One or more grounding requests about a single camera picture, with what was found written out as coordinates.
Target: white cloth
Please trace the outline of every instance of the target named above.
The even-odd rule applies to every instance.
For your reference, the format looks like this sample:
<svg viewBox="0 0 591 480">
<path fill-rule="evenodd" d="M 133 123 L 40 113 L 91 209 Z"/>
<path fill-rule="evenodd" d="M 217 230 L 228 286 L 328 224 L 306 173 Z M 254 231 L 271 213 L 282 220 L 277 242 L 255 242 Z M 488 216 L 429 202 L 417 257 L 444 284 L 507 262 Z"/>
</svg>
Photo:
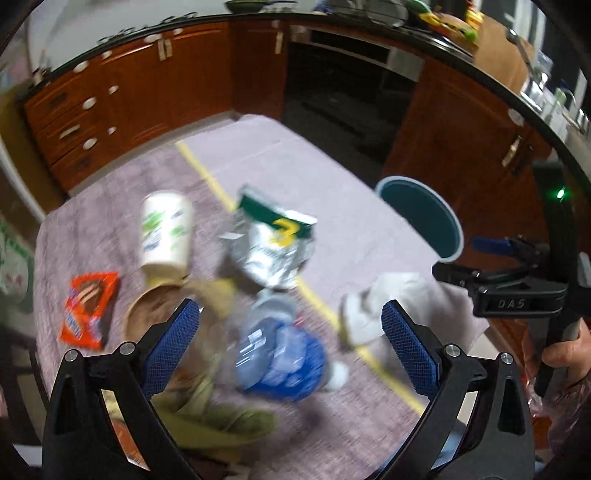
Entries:
<svg viewBox="0 0 591 480">
<path fill-rule="evenodd" d="M 466 299 L 466 290 L 417 273 L 385 273 L 369 290 L 345 295 L 342 320 L 352 346 L 370 343 L 384 334 L 384 304 L 398 300 L 415 323 L 429 327 L 443 344 L 455 343 L 468 352 L 474 328 L 482 333 L 488 323 L 472 315 L 472 302 Z"/>
</svg>

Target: faucet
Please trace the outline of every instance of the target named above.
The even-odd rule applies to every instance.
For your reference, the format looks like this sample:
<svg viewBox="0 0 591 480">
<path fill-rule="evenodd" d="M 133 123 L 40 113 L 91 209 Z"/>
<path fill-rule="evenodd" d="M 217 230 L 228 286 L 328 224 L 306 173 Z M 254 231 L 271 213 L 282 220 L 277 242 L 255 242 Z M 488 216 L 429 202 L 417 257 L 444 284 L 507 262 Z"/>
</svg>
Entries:
<svg viewBox="0 0 591 480">
<path fill-rule="evenodd" d="M 530 58 L 527 56 L 525 49 L 523 48 L 523 44 L 521 43 L 521 37 L 515 32 L 515 30 L 511 28 L 507 28 L 507 32 L 505 33 L 505 38 L 509 40 L 513 45 L 517 47 L 527 70 L 530 73 L 530 79 L 535 80 L 537 77 L 540 76 L 540 72 L 536 72 L 531 65 Z"/>
<path fill-rule="evenodd" d="M 530 107 L 532 107 L 538 114 L 541 115 L 545 104 L 544 85 L 548 81 L 548 76 L 545 72 L 543 72 L 541 67 L 534 67 L 531 64 L 530 58 L 528 57 L 525 48 L 523 48 L 522 39 L 515 32 L 515 30 L 507 28 L 507 31 L 505 32 L 505 38 L 517 47 L 517 50 L 519 50 L 519 54 L 521 55 L 521 59 L 525 63 L 529 73 L 527 84 L 524 84 L 524 86 L 521 88 L 520 95 Z"/>
</svg>

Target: black countertop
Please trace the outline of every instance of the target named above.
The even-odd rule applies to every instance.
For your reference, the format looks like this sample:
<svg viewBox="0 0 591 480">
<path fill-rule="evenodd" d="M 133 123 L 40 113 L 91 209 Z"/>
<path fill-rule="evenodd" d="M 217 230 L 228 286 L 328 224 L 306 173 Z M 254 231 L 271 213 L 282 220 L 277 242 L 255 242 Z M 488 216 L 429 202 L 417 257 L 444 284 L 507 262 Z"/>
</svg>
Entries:
<svg viewBox="0 0 591 480">
<path fill-rule="evenodd" d="M 547 125 L 542 118 L 534 112 L 525 102 L 523 102 L 516 94 L 510 91 L 503 84 L 499 83 L 493 77 L 483 72 L 474 66 L 470 61 L 466 60 L 466 57 L 449 51 L 443 47 L 438 46 L 436 43 L 429 42 L 422 38 L 413 36 L 408 30 L 404 28 L 388 28 L 382 25 L 374 24 L 368 20 L 357 19 L 353 17 L 344 17 L 340 15 L 314 15 L 306 13 L 266 13 L 266 14 L 226 14 L 226 15 L 210 15 L 196 18 L 189 18 L 186 20 L 173 21 L 166 24 L 159 24 L 153 27 L 149 27 L 143 30 L 135 31 L 129 35 L 118 37 L 112 41 L 101 44 L 82 55 L 70 60 L 66 64 L 53 70 L 49 76 L 44 79 L 39 85 L 34 86 L 24 92 L 24 96 L 20 101 L 25 101 L 32 95 L 41 90 L 48 82 L 58 78 L 65 72 L 69 72 L 81 61 L 85 61 L 100 55 L 106 50 L 110 50 L 114 47 L 122 45 L 132 40 L 143 38 L 146 35 L 160 33 L 167 30 L 173 30 L 175 28 L 188 27 L 190 25 L 207 24 L 213 22 L 223 21 L 240 21 L 240 20 L 286 20 L 289 22 L 305 22 L 306 24 L 318 23 L 318 25 L 334 25 L 337 27 L 348 27 L 354 28 L 362 33 L 372 34 L 377 37 L 389 38 L 395 40 L 401 44 L 408 45 L 417 51 L 423 52 L 452 68 L 458 72 L 463 73 L 467 77 L 470 77 L 474 81 L 481 84 L 483 87 L 490 90 L 498 98 L 503 100 L 508 108 L 512 108 L 519 112 L 525 119 L 525 121 L 534 128 L 541 137 L 555 150 L 558 157 L 568 168 L 569 172 L 577 180 L 580 187 L 584 191 L 587 199 L 591 202 L 591 181 L 584 173 L 583 169 L 574 158 L 568 147 L 558 137 L 558 135 Z"/>
</svg>

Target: red snack package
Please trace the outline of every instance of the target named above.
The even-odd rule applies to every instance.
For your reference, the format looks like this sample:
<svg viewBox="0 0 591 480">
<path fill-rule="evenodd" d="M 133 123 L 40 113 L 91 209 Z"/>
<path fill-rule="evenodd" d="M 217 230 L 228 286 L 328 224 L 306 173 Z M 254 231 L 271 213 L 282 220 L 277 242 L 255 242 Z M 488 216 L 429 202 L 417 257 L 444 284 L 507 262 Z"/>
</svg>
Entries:
<svg viewBox="0 0 591 480">
<path fill-rule="evenodd" d="M 100 349 L 101 324 L 107 322 L 119 281 L 117 272 L 88 273 L 74 278 L 66 301 L 66 318 L 60 340 L 73 346 Z"/>
</svg>

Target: blue gripper pad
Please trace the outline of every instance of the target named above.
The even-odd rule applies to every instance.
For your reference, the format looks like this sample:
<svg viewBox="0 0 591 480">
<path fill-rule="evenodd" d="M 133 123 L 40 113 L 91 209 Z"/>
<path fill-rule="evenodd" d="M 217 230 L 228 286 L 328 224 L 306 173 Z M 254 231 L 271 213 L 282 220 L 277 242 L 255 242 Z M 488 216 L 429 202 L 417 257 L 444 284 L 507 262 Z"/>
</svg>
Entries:
<svg viewBox="0 0 591 480">
<path fill-rule="evenodd" d="M 163 392 L 199 328 L 199 305 L 187 300 L 173 313 L 176 318 L 144 361 L 142 391 L 147 399 Z"/>
<path fill-rule="evenodd" d="M 439 368 L 407 318 L 400 304 L 391 300 L 382 309 L 382 328 L 416 392 L 433 400 L 439 390 Z"/>
<path fill-rule="evenodd" d="M 497 240 L 495 238 L 486 238 L 484 236 L 474 237 L 472 239 L 472 248 L 477 252 L 500 255 L 502 257 L 510 257 L 515 254 L 515 249 L 509 240 Z"/>
</svg>

